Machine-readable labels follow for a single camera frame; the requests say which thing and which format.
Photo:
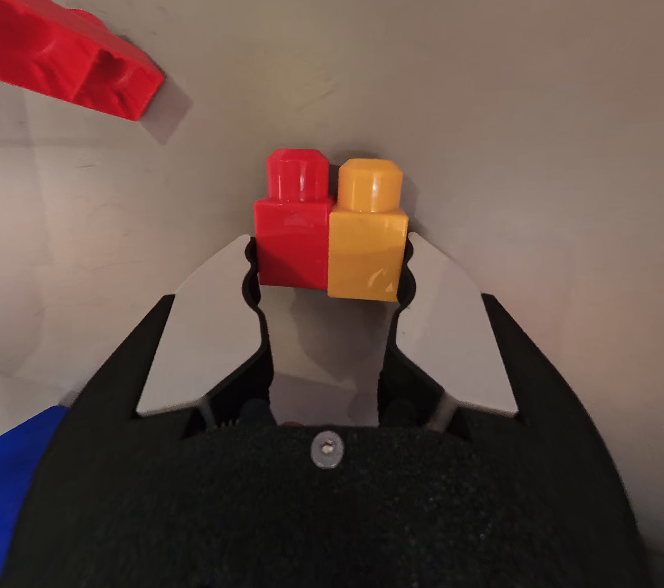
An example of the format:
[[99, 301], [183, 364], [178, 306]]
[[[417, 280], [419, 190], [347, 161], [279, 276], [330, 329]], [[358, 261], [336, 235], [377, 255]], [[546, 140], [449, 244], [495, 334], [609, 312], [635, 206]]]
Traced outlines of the grey desk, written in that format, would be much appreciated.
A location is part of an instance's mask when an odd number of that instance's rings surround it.
[[253, 231], [265, 159], [404, 171], [410, 227], [560, 370], [663, 554], [663, 0], [54, 0], [167, 75], [140, 123], [1, 85], [1, 373], [64, 394]]

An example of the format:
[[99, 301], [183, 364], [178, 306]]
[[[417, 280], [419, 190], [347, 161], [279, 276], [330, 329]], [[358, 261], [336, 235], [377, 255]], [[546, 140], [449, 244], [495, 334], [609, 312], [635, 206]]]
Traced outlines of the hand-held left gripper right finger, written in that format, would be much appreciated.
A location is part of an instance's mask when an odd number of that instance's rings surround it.
[[482, 293], [411, 232], [381, 369], [381, 426], [444, 430], [459, 409], [513, 419], [519, 408]]

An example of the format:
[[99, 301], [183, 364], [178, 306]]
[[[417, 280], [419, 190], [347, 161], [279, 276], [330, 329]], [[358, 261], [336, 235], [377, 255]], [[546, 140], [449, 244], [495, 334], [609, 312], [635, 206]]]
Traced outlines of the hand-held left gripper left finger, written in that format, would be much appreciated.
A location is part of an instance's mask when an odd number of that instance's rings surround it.
[[246, 401], [269, 403], [274, 365], [257, 278], [255, 240], [244, 234], [176, 289], [139, 415], [204, 407], [238, 418]]

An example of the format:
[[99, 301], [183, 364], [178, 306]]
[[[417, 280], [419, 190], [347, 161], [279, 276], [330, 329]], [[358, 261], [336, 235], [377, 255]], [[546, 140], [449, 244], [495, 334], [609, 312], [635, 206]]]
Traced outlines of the red two-stud block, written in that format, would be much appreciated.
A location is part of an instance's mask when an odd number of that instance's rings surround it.
[[138, 121], [165, 77], [89, 12], [51, 0], [1, 0], [1, 81]]

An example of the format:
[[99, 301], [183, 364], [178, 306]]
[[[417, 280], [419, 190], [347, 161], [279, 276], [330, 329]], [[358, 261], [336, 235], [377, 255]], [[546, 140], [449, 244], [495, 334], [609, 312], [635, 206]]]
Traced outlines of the blue plastic bin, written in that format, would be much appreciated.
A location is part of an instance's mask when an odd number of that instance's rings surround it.
[[33, 474], [67, 412], [52, 406], [1, 436], [1, 565]]

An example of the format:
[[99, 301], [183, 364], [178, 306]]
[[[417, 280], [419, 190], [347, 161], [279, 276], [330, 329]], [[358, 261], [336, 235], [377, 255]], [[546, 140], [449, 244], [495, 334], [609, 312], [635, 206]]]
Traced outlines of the red one-stud block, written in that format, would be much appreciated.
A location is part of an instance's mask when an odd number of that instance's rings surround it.
[[328, 287], [329, 162], [315, 149], [277, 149], [266, 160], [266, 195], [253, 203], [261, 286]]

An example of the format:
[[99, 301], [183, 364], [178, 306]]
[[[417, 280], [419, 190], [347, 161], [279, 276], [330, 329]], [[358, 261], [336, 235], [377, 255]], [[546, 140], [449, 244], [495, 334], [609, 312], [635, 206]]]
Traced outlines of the yellow one-stud block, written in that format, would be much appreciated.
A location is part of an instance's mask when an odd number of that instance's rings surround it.
[[396, 302], [409, 218], [403, 172], [385, 159], [349, 159], [329, 216], [328, 296]]

